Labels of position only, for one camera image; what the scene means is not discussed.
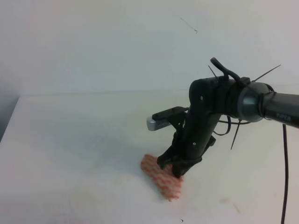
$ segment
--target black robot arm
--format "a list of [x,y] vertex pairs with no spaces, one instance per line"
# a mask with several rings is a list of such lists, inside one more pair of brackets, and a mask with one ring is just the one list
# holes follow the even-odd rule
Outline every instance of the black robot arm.
[[169,124],[176,128],[171,146],[157,162],[161,168],[172,164],[177,178],[200,162],[214,144],[212,133],[221,115],[248,122],[267,118],[299,127],[299,96],[276,93],[267,84],[240,78],[215,58],[211,62],[224,75],[194,81],[189,89],[189,108],[172,108],[147,121],[151,131]]

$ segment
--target white tabletop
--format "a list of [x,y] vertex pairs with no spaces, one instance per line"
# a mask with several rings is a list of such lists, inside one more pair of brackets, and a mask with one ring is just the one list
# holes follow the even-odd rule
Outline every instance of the white tabletop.
[[[150,132],[146,118],[188,91],[21,97],[0,143],[3,224],[280,223],[284,193],[282,125],[241,126],[218,137],[185,175],[183,194],[164,200],[141,171],[174,129]],[[225,131],[219,125],[219,132]],[[286,223],[299,222],[299,131],[288,128]]]

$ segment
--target white wall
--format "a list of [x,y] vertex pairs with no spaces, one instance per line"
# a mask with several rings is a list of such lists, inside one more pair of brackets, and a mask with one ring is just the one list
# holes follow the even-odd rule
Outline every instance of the white wall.
[[19,95],[187,89],[212,76],[213,56],[252,78],[282,64],[263,81],[298,84],[298,9],[296,0],[2,0],[0,93],[13,100],[0,117]]

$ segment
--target black wire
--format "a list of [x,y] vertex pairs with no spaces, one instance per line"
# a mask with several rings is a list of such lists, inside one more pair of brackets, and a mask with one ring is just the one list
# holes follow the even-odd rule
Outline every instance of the black wire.
[[288,188],[289,188],[289,160],[288,160],[288,144],[286,137],[286,125],[282,125],[283,134],[284,134],[284,152],[285,152],[285,195],[284,195],[284,204],[282,207],[281,215],[281,224],[285,223],[285,212],[286,212],[286,202],[288,199]]
[[[219,123],[228,124],[228,122],[227,122],[227,121],[224,121],[224,120],[219,120],[218,122],[219,122]],[[247,124],[250,124],[250,123],[251,123],[251,122],[242,122],[242,123],[240,123],[240,125],[247,125]],[[231,122],[231,124],[232,124],[232,125],[238,125],[239,122]]]
[[232,121],[230,119],[230,116],[227,116],[227,118],[228,118],[228,129],[226,130],[226,132],[224,134],[218,134],[216,131],[213,131],[216,135],[223,136],[230,132],[230,128],[232,126]]

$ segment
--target pink sponge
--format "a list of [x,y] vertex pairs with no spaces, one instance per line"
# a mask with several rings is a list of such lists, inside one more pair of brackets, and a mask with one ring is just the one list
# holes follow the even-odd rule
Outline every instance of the pink sponge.
[[146,154],[140,167],[151,177],[166,199],[171,201],[181,196],[183,178],[178,179],[172,174],[172,165],[167,165],[162,170],[157,164],[157,157]]

